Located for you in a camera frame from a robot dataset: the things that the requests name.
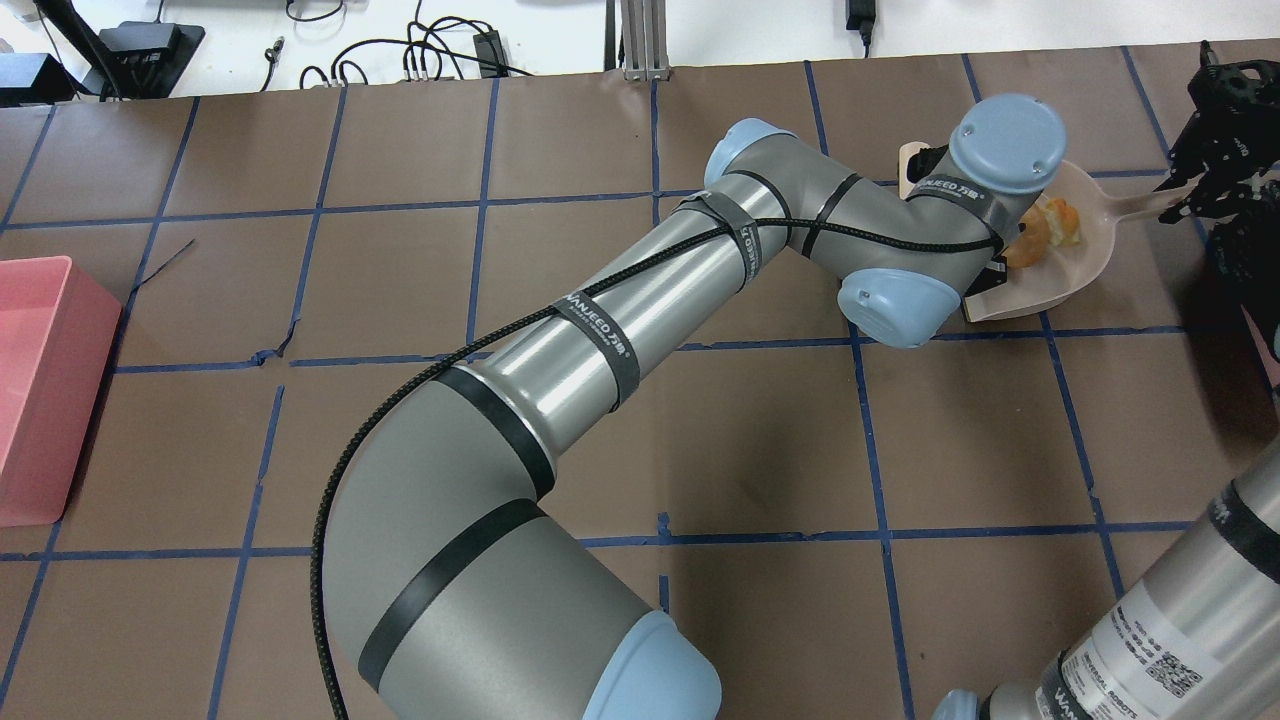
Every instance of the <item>white plastic scoop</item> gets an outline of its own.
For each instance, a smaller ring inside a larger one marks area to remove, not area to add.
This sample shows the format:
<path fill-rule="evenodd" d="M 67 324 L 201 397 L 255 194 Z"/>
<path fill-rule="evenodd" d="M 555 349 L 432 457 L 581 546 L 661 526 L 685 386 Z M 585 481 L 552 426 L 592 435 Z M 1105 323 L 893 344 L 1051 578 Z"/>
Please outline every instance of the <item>white plastic scoop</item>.
<path fill-rule="evenodd" d="M 902 197 L 913 187 L 906 179 L 906 163 L 924 147 L 928 145 L 909 142 L 899 150 L 897 187 Z M 1080 243 L 1050 247 L 1030 268 L 1009 270 L 1005 284 L 965 297 L 964 314 L 970 323 L 1032 315 L 1061 304 L 1102 274 L 1111 261 L 1120 222 L 1158 215 L 1181 200 L 1187 188 L 1114 197 L 1088 173 L 1064 160 L 1044 195 L 1066 200 L 1079 213 Z"/>

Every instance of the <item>tiled table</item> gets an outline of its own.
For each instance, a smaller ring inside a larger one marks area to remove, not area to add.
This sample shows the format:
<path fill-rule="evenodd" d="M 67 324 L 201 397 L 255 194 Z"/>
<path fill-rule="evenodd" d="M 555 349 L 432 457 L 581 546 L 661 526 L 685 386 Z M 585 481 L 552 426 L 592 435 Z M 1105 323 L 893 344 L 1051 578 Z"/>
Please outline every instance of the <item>tiled table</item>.
<path fill-rule="evenodd" d="M 1140 192 L 1194 68 L 1165 46 L 0 111 L 0 258 L 70 255 L 127 304 L 65 519 L 0 530 L 0 717 L 325 716 L 306 544 L 342 445 L 639 238 L 740 117 L 891 183 L 900 143 L 1028 91 Z M 836 279 L 786 254 L 545 505 L 716 662 L 722 717 L 927 717 L 1032 676 L 1276 434 L 1203 238 L 1124 225 L 1062 306 L 910 352 L 851 337 Z M 388 716 L 344 676 L 355 717 Z"/>

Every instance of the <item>light blue joint cap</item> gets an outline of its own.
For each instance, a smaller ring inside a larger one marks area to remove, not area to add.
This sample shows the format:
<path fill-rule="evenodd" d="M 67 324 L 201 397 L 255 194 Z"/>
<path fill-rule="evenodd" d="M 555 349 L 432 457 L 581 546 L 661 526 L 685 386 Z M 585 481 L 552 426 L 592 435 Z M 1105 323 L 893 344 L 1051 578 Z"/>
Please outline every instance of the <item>light blue joint cap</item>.
<path fill-rule="evenodd" d="M 654 610 L 613 651 L 582 720 L 714 720 L 719 705 L 716 669 Z"/>
<path fill-rule="evenodd" d="M 776 128 L 759 118 L 745 118 L 733 123 L 733 127 L 728 128 L 724 137 L 716 143 L 712 156 L 707 159 L 707 172 L 703 173 L 703 187 L 709 187 L 713 182 L 718 181 L 730 164 L 737 159 L 739 154 L 750 147 L 753 142 L 771 135 L 796 136 L 794 132 Z"/>
<path fill-rule="evenodd" d="M 978 696 L 969 691 L 951 691 L 933 711 L 933 720 L 978 720 Z"/>
<path fill-rule="evenodd" d="M 890 347 L 920 347 L 960 306 L 947 283 L 892 268 L 850 273 L 836 296 L 840 310 L 861 331 Z"/>
<path fill-rule="evenodd" d="M 1066 154 L 1066 126 L 1030 95 L 988 97 L 951 131 L 951 160 L 979 183 L 1010 195 L 1039 192 L 1053 182 Z"/>

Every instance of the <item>white label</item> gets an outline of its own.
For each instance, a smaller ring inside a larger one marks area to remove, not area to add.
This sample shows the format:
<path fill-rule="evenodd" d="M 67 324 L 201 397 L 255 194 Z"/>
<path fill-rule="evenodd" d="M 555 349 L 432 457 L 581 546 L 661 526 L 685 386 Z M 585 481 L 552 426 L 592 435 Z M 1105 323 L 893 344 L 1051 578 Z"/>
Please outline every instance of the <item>white label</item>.
<path fill-rule="evenodd" d="M 1156 607 L 1139 580 L 1062 661 L 1062 676 L 1093 720 L 1162 720 L 1222 664 Z"/>

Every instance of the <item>food piece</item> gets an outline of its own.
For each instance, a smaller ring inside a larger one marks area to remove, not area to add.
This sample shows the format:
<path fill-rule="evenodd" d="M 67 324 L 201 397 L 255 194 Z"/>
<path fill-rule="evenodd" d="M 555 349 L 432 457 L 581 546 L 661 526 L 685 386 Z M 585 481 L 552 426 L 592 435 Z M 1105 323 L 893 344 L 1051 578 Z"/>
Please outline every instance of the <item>food piece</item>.
<path fill-rule="evenodd" d="M 1048 220 L 1044 211 L 1032 205 L 1020 222 L 1023 233 L 1005 249 L 1005 264 L 1011 269 L 1030 268 L 1044 256 L 1050 243 Z"/>
<path fill-rule="evenodd" d="M 1055 247 L 1080 243 L 1080 214 L 1066 200 L 1055 197 L 1046 202 L 1044 219 L 1048 220 L 1050 242 Z"/>

